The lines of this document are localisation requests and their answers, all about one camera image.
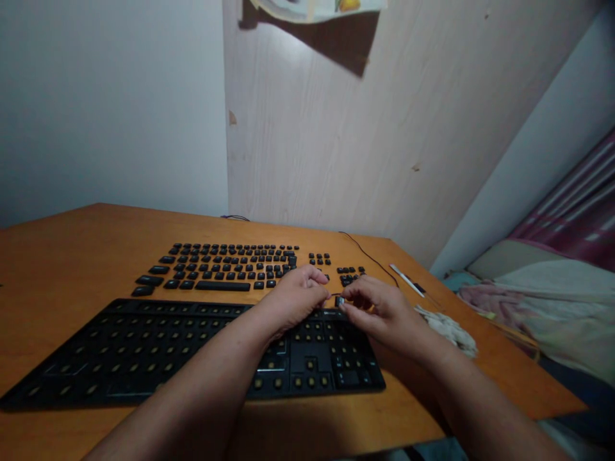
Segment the spacebar keycap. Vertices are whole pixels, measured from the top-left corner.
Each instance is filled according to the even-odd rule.
[[[211,289],[217,291],[250,291],[250,284],[233,282],[208,282],[203,280],[195,286],[195,289]]]

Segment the wooden wall panel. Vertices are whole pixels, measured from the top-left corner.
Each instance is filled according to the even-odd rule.
[[[601,2],[389,3],[357,76],[314,48],[343,54],[364,21],[245,29],[224,1],[229,208],[390,237],[429,267]]]

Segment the hand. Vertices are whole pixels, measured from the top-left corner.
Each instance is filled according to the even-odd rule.
[[[285,331],[298,325],[324,302],[331,294],[323,285],[327,277],[311,264],[288,272],[277,286],[259,303],[265,315],[271,315],[280,337]]]
[[[352,302],[340,309],[357,328],[403,355],[418,359],[428,347],[425,343],[433,338],[433,330],[397,287],[362,275],[341,296]]]

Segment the desk surface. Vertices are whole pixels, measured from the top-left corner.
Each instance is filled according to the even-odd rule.
[[[364,266],[392,283],[348,237],[337,232],[96,204],[0,231],[0,394],[115,298],[129,296],[176,241],[300,245],[330,253],[332,293],[340,266]],[[585,409],[487,321],[465,306],[389,239],[355,236],[383,266],[395,263],[435,300],[400,280],[412,303],[444,311],[474,337],[476,363],[533,419]],[[151,298],[256,303],[265,293],[155,290]],[[444,431],[429,377],[374,344],[387,389],[378,394],[248,402],[231,441],[231,458],[334,458],[438,439]],[[131,408],[0,413],[0,451],[8,459],[83,456]]]

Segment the pink striped fabric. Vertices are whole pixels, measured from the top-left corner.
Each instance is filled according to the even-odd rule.
[[[509,238],[615,272],[615,129]]]

